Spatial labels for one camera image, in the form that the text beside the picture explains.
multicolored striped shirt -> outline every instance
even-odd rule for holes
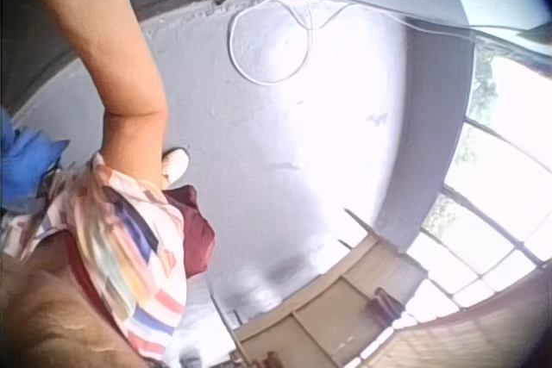
[[[129,344],[161,359],[184,313],[184,219],[154,184],[110,169],[96,153],[78,172],[57,172],[45,212],[5,215],[3,252],[26,260],[67,230],[90,280]]]

blue glove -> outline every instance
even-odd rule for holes
[[[15,130],[2,108],[2,207],[34,197],[42,176],[60,158],[68,140],[50,141],[43,133]]]

white cable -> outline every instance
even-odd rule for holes
[[[257,85],[261,85],[261,86],[274,86],[274,85],[277,85],[277,84],[281,84],[281,83],[287,81],[288,79],[294,77],[295,75],[297,75],[299,73],[299,71],[301,71],[304,68],[305,64],[307,63],[307,61],[309,60],[309,57],[311,55],[311,49],[312,49],[312,45],[313,45],[313,38],[314,38],[315,30],[320,30],[320,29],[325,28],[330,22],[332,22],[334,19],[336,19],[345,10],[352,9],[352,8],[368,9],[368,10],[371,10],[371,11],[381,13],[382,15],[385,15],[385,16],[389,17],[390,19],[393,19],[395,22],[399,22],[399,23],[401,23],[401,24],[403,24],[403,25],[405,25],[409,28],[416,29],[419,32],[424,32],[425,34],[439,34],[439,35],[442,35],[442,36],[450,36],[450,37],[453,37],[453,38],[459,38],[459,39],[463,39],[465,41],[470,41],[470,42],[473,42],[474,39],[469,37],[469,36],[464,36],[464,35],[461,35],[461,34],[452,34],[450,32],[442,32],[442,31],[439,31],[439,30],[430,30],[430,29],[426,29],[426,28],[420,28],[419,26],[414,25],[412,23],[409,23],[409,22],[405,21],[404,19],[402,19],[398,16],[410,17],[410,18],[413,18],[413,19],[418,19],[418,20],[421,20],[421,21],[434,23],[436,25],[448,26],[450,28],[458,28],[458,29],[492,28],[492,29],[513,30],[513,31],[518,31],[518,32],[524,31],[524,29],[513,28],[513,27],[508,27],[508,26],[460,25],[460,24],[455,24],[455,23],[450,23],[450,22],[440,22],[438,20],[432,20],[432,19],[429,19],[427,17],[417,16],[417,15],[414,15],[414,14],[409,14],[409,13],[403,12],[401,10],[390,9],[390,8],[387,8],[385,6],[380,6],[380,5],[375,4],[375,3],[362,2],[362,1],[359,1],[359,0],[346,0],[346,1],[350,2],[350,4],[347,4],[347,5],[343,6],[342,8],[340,8],[339,10],[337,10],[336,13],[334,13],[332,16],[330,16],[328,19],[326,19],[324,21],[324,23],[322,25],[320,25],[318,28],[315,28],[315,26],[314,26],[314,19],[312,17],[312,10],[311,10],[311,0],[304,0],[305,6],[306,6],[306,9],[307,9],[308,22],[305,22],[303,20],[303,18],[300,16],[300,14],[293,8],[293,6],[287,0],[263,0],[260,3],[257,3],[253,6],[250,6],[246,9],[238,12],[232,18],[232,20],[229,23],[228,51],[229,51],[230,62],[232,63],[234,68],[240,73],[240,75],[242,75],[247,81],[249,81],[253,84],[257,84]],[[242,16],[246,15],[248,12],[250,12],[252,10],[258,9],[261,6],[264,6],[265,4],[271,3],[271,2],[279,3],[282,6],[284,6],[284,8],[288,12],[290,12],[290,14],[295,19],[295,21],[298,23],[298,25],[306,31],[306,34],[307,34],[307,48],[304,52],[303,60],[301,61],[301,63],[297,67],[297,69],[295,69],[292,73],[290,73],[289,75],[283,77],[282,79],[278,79],[276,81],[262,81],[262,80],[256,79],[256,78],[252,77],[251,75],[249,75],[240,66],[240,64],[238,64],[237,59],[235,58],[235,54],[234,54],[234,34],[235,34],[235,26],[236,26],[236,24],[238,23],[238,21],[240,20],[240,18]]]

bare arm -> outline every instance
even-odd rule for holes
[[[105,107],[108,166],[161,185],[166,99],[129,0],[43,0],[88,69]]]

gray floor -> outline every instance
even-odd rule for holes
[[[392,173],[405,93],[405,31],[372,12],[350,10],[315,33],[308,65],[291,81],[260,87],[240,77],[226,47],[241,5],[195,6],[144,24],[171,110],[166,146],[183,146],[216,231],[208,273],[191,281],[186,317],[167,357],[213,362],[232,349],[206,282],[229,315],[244,320],[277,306],[323,273],[373,222]],[[315,6],[317,22],[336,10]],[[278,5],[247,15],[238,59],[262,79],[300,62],[305,33]],[[70,139],[64,163],[82,163],[101,140],[102,106],[79,61],[46,83],[16,117]]]

